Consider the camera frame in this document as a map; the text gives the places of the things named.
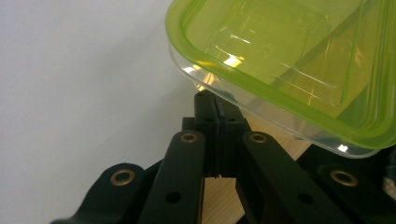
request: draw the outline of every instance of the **plastic food container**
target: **plastic food container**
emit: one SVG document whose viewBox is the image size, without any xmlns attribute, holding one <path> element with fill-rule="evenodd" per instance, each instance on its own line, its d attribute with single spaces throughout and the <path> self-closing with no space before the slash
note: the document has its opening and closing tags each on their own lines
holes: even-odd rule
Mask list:
<svg viewBox="0 0 396 224">
<path fill-rule="evenodd" d="M 166 30 L 187 77 L 261 119 L 349 158 L 396 144 L 396 1 L 175 0 Z"/>
</svg>

